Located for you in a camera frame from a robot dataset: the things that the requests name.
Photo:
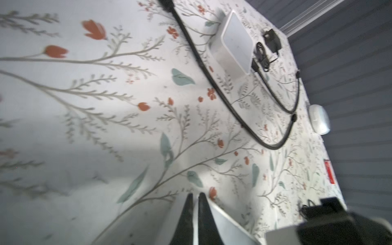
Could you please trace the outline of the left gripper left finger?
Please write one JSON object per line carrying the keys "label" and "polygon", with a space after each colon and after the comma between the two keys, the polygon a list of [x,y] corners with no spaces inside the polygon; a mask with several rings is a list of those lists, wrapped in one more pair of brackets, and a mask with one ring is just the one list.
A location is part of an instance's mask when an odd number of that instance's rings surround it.
{"label": "left gripper left finger", "polygon": [[193,194],[189,193],[181,208],[179,220],[174,230],[170,245],[192,245],[194,241],[193,228]]}

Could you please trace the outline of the black power adapter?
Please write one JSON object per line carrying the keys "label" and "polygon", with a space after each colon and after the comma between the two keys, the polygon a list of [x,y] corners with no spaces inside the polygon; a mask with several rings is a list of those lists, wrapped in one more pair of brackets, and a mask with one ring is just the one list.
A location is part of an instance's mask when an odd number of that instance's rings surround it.
{"label": "black power adapter", "polygon": [[317,216],[317,205],[314,201],[308,199],[307,204],[302,204],[299,208],[299,215],[305,220],[314,218]]}
{"label": "black power adapter", "polygon": [[254,51],[256,60],[261,65],[263,71],[268,72],[270,64],[275,62],[279,58],[279,51],[282,49],[282,45],[280,38],[273,29],[263,32],[262,37],[264,39],[264,44],[266,45],[266,47],[277,56],[274,60],[270,60],[266,53],[265,46],[261,42],[256,43]]}

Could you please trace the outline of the white round timer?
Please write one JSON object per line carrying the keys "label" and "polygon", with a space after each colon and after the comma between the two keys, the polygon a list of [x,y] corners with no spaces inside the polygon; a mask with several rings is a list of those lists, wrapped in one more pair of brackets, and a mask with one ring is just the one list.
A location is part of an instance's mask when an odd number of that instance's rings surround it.
{"label": "white round timer", "polygon": [[308,107],[309,120],[314,132],[318,135],[326,135],[330,132],[330,120],[325,108],[321,105],[310,105]]}

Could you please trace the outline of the white network switch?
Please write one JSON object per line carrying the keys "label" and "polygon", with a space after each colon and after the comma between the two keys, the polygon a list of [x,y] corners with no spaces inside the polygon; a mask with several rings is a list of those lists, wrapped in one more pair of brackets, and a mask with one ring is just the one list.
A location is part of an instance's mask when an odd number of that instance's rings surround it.
{"label": "white network switch", "polygon": [[[169,245],[177,222],[179,220],[181,208],[188,194],[180,195],[174,201],[171,209],[165,217],[165,220],[154,241],[155,245]],[[260,242],[246,231],[239,223],[232,219],[220,207],[209,201],[209,206],[216,223],[220,237],[225,245],[259,245]],[[193,228],[194,241],[193,245],[199,245],[198,241],[198,198],[193,200]]]}
{"label": "white network switch", "polygon": [[220,24],[209,43],[210,53],[223,70],[234,80],[249,75],[254,40],[234,10]]}

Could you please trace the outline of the red white small box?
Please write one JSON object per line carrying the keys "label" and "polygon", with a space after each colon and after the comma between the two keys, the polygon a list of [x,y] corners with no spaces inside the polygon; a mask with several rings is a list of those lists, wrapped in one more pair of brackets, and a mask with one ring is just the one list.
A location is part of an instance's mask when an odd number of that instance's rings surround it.
{"label": "red white small box", "polygon": [[335,179],[334,179],[334,175],[333,175],[333,169],[332,169],[332,165],[331,165],[331,161],[329,159],[324,159],[324,165],[326,168],[326,172],[327,172],[327,176],[328,176],[328,180],[331,184],[335,184]]}

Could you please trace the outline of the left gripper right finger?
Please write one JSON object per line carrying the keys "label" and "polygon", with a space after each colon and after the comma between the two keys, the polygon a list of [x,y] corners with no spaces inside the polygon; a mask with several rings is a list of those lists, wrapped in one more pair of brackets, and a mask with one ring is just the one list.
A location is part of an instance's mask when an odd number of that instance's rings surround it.
{"label": "left gripper right finger", "polygon": [[199,245],[224,245],[204,193],[200,193],[198,205]]}

